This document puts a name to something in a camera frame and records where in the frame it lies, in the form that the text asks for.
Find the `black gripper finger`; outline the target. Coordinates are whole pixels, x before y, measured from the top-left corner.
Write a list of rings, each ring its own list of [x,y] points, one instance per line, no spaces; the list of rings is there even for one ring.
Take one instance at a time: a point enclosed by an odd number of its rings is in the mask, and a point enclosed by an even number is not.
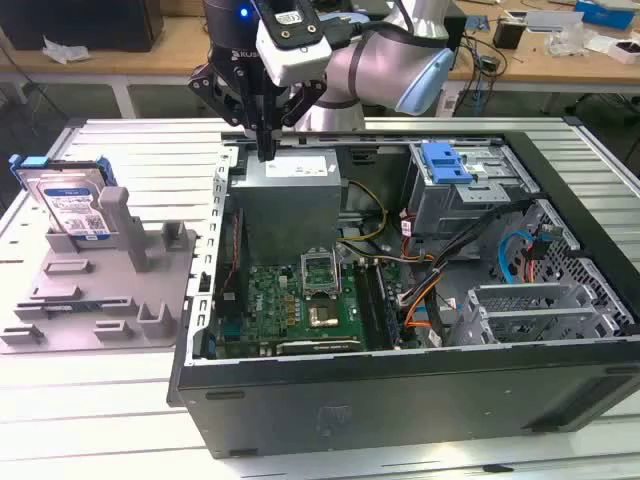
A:
[[[276,133],[293,127],[326,91],[324,80],[309,80],[298,87],[267,86],[267,160],[275,157]]]
[[[188,86],[229,125],[242,126],[245,135],[255,140],[258,159],[267,161],[268,131],[255,91],[257,84],[252,83],[249,67],[242,63],[232,66],[229,74],[230,79],[224,80],[215,65],[207,63],[193,72]]]

